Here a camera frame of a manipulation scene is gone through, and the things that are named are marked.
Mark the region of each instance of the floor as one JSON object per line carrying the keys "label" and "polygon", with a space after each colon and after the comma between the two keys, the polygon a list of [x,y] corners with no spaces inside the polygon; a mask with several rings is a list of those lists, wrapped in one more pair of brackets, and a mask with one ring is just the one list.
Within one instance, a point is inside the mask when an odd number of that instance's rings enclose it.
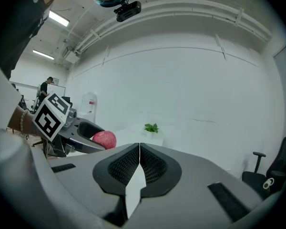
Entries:
{"label": "floor", "polygon": [[[8,133],[19,135],[20,137],[22,137],[24,140],[28,142],[30,147],[32,147],[34,143],[41,141],[41,138],[39,136],[33,136],[33,135],[29,135],[29,139],[26,139],[26,135],[22,135],[19,131],[16,131],[16,130],[14,130],[14,133],[13,133],[13,130],[10,128],[8,128]],[[43,145],[39,144],[39,145],[36,145],[35,147],[42,149]],[[48,156],[48,159],[53,159],[53,158],[57,158],[57,157]]]}

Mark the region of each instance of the fluorescent light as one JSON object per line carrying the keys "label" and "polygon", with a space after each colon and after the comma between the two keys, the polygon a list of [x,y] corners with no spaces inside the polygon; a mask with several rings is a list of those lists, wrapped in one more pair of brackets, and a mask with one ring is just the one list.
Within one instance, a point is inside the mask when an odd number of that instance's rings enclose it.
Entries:
{"label": "fluorescent light", "polygon": [[55,21],[57,21],[58,23],[67,26],[69,24],[69,21],[64,19],[62,16],[59,16],[58,14],[50,11],[49,17],[51,19],[54,19]]}
{"label": "fluorescent light", "polygon": [[49,58],[49,59],[54,60],[53,57],[48,56],[48,55],[46,55],[46,54],[44,54],[44,53],[41,53],[41,52],[39,52],[39,51],[33,50],[33,52],[36,53],[36,54],[42,55],[43,57],[46,57],[46,58]]}

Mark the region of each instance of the pipe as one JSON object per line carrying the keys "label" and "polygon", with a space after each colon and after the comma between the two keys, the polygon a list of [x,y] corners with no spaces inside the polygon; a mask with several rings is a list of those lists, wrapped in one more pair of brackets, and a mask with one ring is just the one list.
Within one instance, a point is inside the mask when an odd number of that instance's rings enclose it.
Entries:
{"label": "pipe", "polygon": [[[180,3],[207,5],[207,6],[216,7],[216,8],[219,8],[219,9],[231,12],[231,13],[236,14],[236,15],[239,13],[239,10],[237,10],[237,9],[234,9],[232,7],[229,7],[227,5],[224,5],[224,4],[221,4],[221,3],[218,3],[218,2],[209,1],[209,0],[158,0],[158,1],[146,3],[146,4],[144,4],[142,6],[142,8],[143,9],[147,9],[147,8],[152,8],[152,7],[156,7],[156,6],[161,6],[161,5],[180,4]],[[208,10],[208,9],[193,8],[193,11],[198,11],[198,12],[204,12],[205,10]],[[155,14],[155,12],[149,11],[149,12],[145,13],[144,15],[146,16],[148,14]],[[215,12],[215,11],[213,11],[210,14],[221,16],[223,13],[222,12]],[[230,19],[230,20],[231,20],[231,18],[233,18],[233,16],[228,16],[228,15],[225,15],[225,16],[228,17],[228,19]],[[259,23],[258,21],[256,21],[252,17],[250,17],[249,15],[243,14],[242,17],[244,19],[247,19],[248,21],[252,22],[253,24],[255,24],[261,30],[265,31],[269,36],[272,36],[272,33],[265,26],[263,26],[261,23]],[[136,16],[134,18],[131,18],[131,20],[136,20],[137,18],[138,18],[138,16]],[[111,24],[113,22],[115,22],[115,17],[110,18],[109,20],[104,22],[102,25],[100,25],[96,29],[94,29],[93,31],[98,33],[98,31],[100,31],[102,28],[106,27],[107,25],[109,25],[109,24]],[[254,34],[258,34],[259,38],[261,36],[262,38],[265,39],[265,36],[263,34],[261,34],[261,33],[256,32],[256,30],[252,26],[250,26],[247,23],[242,22],[242,21],[240,21],[239,23],[241,25],[245,26],[245,27],[248,27],[250,30],[252,30],[254,32]],[[114,28],[116,28],[116,27],[119,27],[119,25],[113,25],[113,26],[110,27],[110,29],[107,29],[105,32],[103,32],[101,34],[105,34],[109,30],[114,30]],[[80,44],[78,44],[76,46],[75,50],[79,50],[92,36],[93,36],[92,33],[89,33],[86,36],[86,38]],[[84,51],[85,49],[87,49],[87,46],[84,46],[81,49],[81,51]]]}
{"label": "pipe", "polygon": [[[188,8],[188,7],[164,8],[164,9],[157,9],[157,10],[141,13],[136,17],[132,17],[126,23],[123,23],[123,24],[117,23],[117,24],[111,26],[110,28],[108,28],[107,30],[103,31],[102,33],[100,33],[99,36],[103,38],[103,37],[115,32],[115,31],[123,29],[129,25],[136,24],[138,22],[142,22],[142,21],[154,19],[154,18],[174,16],[174,15],[196,15],[196,16],[212,17],[212,18],[215,18],[215,19],[218,19],[221,21],[231,23],[231,24],[234,24],[236,21],[236,18],[233,16],[226,15],[222,12],[212,11],[209,9]],[[243,21],[239,22],[239,27],[245,29],[246,31],[253,33],[255,36],[257,36],[258,38],[262,39],[265,42],[268,41],[268,39],[265,35],[258,32],[255,28],[253,28],[252,26],[250,26],[249,24],[247,24]],[[83,52],[84,50],[86,50],[88,47],[93,45],[97,40],[98,39],[92,40],[88,44],[84,45],[81,48],[81,51]]]}

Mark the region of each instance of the black camera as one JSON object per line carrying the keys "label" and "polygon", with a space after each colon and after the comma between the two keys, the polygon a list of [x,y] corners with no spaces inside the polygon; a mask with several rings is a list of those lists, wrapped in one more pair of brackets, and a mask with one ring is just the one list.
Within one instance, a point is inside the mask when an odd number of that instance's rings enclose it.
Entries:
{"label": "black camera", "polygon": [[116,20],[118,22],[123,22],[132,16],[138,14],[142,10],[142,5],[139,1],[128,3],[128,1],[125,1],[121,4],[122,6],[114,12],[116,13]]}

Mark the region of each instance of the chair armrest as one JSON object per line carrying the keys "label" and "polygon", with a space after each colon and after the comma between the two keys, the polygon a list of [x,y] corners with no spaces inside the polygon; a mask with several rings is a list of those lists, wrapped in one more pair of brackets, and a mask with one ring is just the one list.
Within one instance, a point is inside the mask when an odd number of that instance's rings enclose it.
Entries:
{"label": "chair armrest", "polygon": [[256,162],[256,166],[255,166],[255,170],[254,170],[254,173],[257,172],[258,170],[258,167],[259,167],[259,163],[261,162],[261,158],[262,157],[266,157],[266,155],[262,154],[262,153],[259,153],[259,152],[253,152],[254,155],[257,155],[257,162]]}
{"label": "chair armrest", "polygon": [[266,155],[259,153],[259,152],[253,152],[254,155],[257,155],[259,157],[266,157]]}

